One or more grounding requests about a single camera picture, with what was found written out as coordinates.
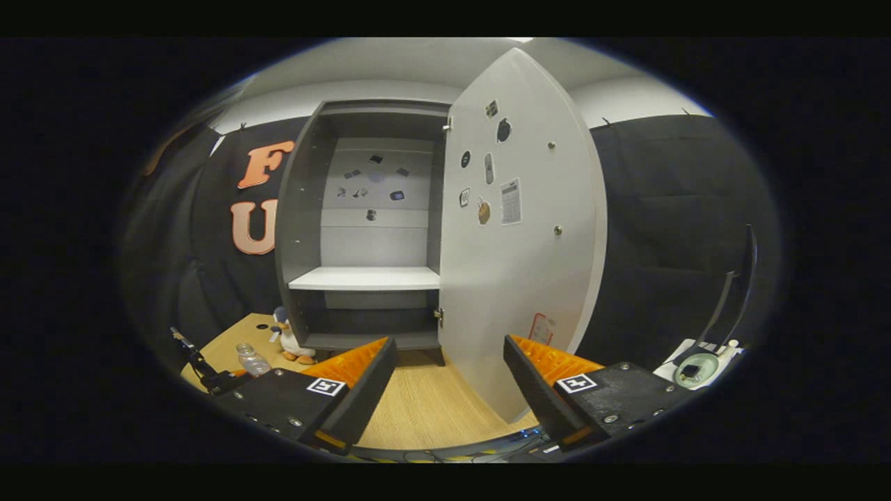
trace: cabinet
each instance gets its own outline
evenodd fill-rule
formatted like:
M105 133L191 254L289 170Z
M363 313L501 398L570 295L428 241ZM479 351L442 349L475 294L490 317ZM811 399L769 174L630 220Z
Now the cabinet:
M565 90L512 49L449 104L321 103L276 212L280 292L301 345L392 336L442 349L505 421L526 403L505 334L574 351L606 250L606 198Z

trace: small bottle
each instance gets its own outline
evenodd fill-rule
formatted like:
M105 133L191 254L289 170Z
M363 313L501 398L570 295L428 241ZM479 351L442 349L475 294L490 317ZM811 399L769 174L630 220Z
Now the small bottle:
M238 361L241 362L241 366L243 366L250 375L258 377L272 370L269 362L266 362L266 359L254 351L254 347L250 346L248 343L242 343L236 346L235 349L238 350Z

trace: white shelf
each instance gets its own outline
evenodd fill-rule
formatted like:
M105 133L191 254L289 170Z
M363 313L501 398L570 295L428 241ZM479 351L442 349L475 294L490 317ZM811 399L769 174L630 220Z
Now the white shelf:
M439 275L428 267L318 267L292 280L303 291L428 291Z

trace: white wall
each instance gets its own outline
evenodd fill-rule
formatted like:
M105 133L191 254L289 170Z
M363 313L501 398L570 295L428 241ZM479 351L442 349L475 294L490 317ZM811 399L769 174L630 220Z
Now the white wall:
M712 116L711 113L675 91L673 88L650 77L615 78L589 86L581 86L569 92L582 112L589 128L622 120L642 119L663 115Z
M330 82L263 94L235 104L213 127L219 134L229 134L241 123L247 127L277 120L308 117L322 101L353 99L411 99L452 103L461 89L397 80L352 80Z

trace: open door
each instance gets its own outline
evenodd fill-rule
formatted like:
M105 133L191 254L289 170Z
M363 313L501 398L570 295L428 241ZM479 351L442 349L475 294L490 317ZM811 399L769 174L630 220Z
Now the open door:
M519 49L458 97L445 134L438 337L513 423L528 407L504 336L574 353L591 318L606 253L601 164L566 91Z

